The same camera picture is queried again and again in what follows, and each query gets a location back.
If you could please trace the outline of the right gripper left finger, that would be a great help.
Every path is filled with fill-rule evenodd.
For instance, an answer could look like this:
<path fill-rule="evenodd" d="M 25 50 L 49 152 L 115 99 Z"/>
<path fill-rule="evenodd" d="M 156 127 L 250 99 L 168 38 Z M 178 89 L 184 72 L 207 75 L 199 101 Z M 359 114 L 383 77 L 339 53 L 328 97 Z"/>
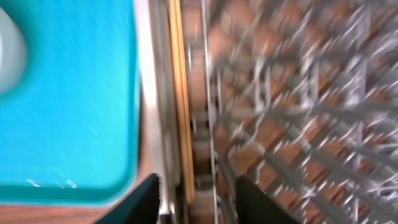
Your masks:
<path fill-rule="evenodd" d="M 159 207 L 160 178 L 156 174 L 150 174 L 95 224 L 156 224 Z"/>

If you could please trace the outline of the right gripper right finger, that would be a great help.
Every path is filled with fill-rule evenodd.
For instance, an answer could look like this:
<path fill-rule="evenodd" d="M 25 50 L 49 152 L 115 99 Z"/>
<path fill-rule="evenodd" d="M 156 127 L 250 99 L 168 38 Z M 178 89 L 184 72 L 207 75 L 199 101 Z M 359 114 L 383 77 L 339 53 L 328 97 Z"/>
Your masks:
<path fill-rule="evenodd" d="M 245 175 L 236 179 L 239 224 L 299 224 Z"/>

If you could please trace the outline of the grey dishwasher rack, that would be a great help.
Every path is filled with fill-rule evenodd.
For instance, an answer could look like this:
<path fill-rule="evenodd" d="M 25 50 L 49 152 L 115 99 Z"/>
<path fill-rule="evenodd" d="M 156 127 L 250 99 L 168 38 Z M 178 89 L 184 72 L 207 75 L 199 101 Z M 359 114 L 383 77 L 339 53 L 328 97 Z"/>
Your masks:
<path fill-rule="evenodd" d="M 180 1 L 185 201 L 169 1 L 135 1 L 162 223 L 239 223 L 248 177 L 299 223 L 397 222 L 397 2 Z"/>

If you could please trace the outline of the teal serving tray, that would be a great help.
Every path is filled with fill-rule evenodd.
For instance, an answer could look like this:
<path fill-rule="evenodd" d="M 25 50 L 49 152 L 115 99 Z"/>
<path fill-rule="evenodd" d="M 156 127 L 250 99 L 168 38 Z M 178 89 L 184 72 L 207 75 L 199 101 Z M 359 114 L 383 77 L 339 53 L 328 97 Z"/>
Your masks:
<path fill-rule="evenodd" d="M 140 74 L 131 0 L 1 0 L 28 65 L 1 97 L 1 203 L 102 207 L 134 184 Z"/>

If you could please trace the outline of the white round bowl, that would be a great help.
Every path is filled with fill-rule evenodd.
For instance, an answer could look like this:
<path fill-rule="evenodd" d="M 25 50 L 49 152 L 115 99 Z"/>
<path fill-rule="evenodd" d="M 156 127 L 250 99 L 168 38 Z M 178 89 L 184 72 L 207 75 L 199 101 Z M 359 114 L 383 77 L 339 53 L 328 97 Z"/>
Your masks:
<path fill-rule="evenodd" d="M 14 88 L 24 76 L 27 44 L 19 26 L 1 8 L 1 94 Z"/>

